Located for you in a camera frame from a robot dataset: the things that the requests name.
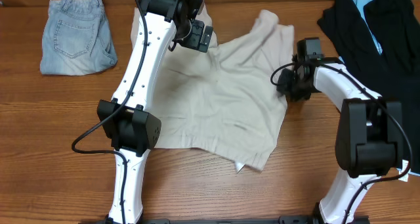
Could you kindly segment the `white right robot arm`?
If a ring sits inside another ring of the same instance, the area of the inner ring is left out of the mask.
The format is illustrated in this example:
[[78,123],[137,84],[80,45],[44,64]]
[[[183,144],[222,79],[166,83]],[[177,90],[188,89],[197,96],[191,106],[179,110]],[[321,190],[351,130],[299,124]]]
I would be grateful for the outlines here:
[[340,112],[335,140],[339,165],[327,194],[311,215],[282,216],[280,223],[369,223],[354,214],[368,190],[389,181],[387,173],[402,162],[405,133],[402,106],[362,85],[342,61],[326,57],[317,37],[297,42],[291,63],[275,70],[272,84],[292,102],[323,93]]

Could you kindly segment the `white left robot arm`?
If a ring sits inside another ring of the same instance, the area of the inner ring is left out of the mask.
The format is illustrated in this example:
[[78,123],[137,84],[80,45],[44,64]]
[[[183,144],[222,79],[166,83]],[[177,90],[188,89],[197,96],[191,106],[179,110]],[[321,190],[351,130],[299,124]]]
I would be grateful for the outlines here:
[[150,113],[158,70],[177,45],[207,52],[212,27],[196,16],[204,0],[136,0],[138,33],[127,69],[110,101],[97,114],[115,155],[112,207],[105,223],[140,223],[142,183],[147,157],[155,147],[161,121]]

